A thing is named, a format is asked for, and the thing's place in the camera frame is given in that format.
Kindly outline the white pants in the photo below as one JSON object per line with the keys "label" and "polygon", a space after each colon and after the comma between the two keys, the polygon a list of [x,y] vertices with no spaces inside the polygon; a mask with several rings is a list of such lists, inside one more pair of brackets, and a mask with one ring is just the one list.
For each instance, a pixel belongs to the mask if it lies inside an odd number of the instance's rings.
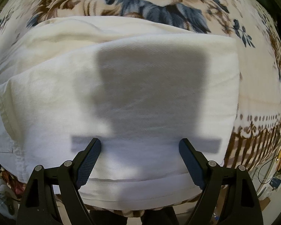
{"label": "white pants", "polygon": [[238,49],[230,37],[124,17],[40,23],[0,46],[0,164],[33,168],[102,149],[84,202],[147,210],[200,194],[179,154],[187,138],[223,163],[237,114]]}

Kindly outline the floral bed blanket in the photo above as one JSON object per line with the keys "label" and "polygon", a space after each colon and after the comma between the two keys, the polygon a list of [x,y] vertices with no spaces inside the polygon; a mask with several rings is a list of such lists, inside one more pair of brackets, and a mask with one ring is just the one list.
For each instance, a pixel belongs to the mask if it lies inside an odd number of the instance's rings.
{"label": "floral bed blanket", "polygon": [[[237,114],[220,165],[250,170],[280,147],[281,41],[274,19],[256,0],[8,0],[0,12],[0,46],[42,22],[68,17],[136,18],[235,39]],[[126,217],[145,211],[91,207]]]}

